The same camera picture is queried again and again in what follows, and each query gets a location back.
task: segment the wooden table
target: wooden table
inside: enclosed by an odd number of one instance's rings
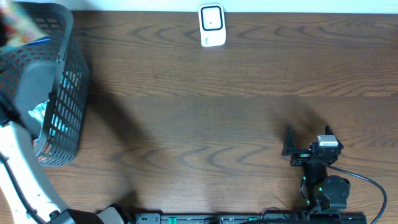
[[[293,209],[302,170],[280,156],[285,129],[305,147],[330,124],[345,145],[335,166],[379,182],[380,222],[397,223],[398,16],[226,13],[226,24],[227,43],[205,49],[194,12],[75,13],[93,74],[80,153],[45,168],[66,203]],[[370,222],[382,194],[341,176],[348,210]],[[12,222],[4,196],[0,206]]]

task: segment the gray panel inside basket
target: gray panel inside basket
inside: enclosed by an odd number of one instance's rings
[[[56,69],[56,62],[48,60],[32,62],[26,66],[19,81],[14,103],[21,114],[21,121],[32,134],[33,139],[39,137],[42,127],[35,118],[29,115],[28,111],[49,99]]]

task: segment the square button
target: square button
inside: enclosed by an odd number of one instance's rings
[[[220,30],[223,28],[221,9],[218,6],[204,7],[201,9],[202,25],[205,31]]]

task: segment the white wall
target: white wall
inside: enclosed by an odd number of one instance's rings
[[[27,0],[56,2],[71,10],[197,11],[219,3],[227,12],[346,12],[398,14],[398,0]]]

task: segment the basket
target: basket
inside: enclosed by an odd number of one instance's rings
[[[13,101],[36,139],[43,166],[71,163],[77,153],[90,71],[71,33],[73,16],[59,4],[22,2],[21,6],[51,41],[9,52],[0,58],[0,92]],[[43,124],[28,113],[47,102]]]

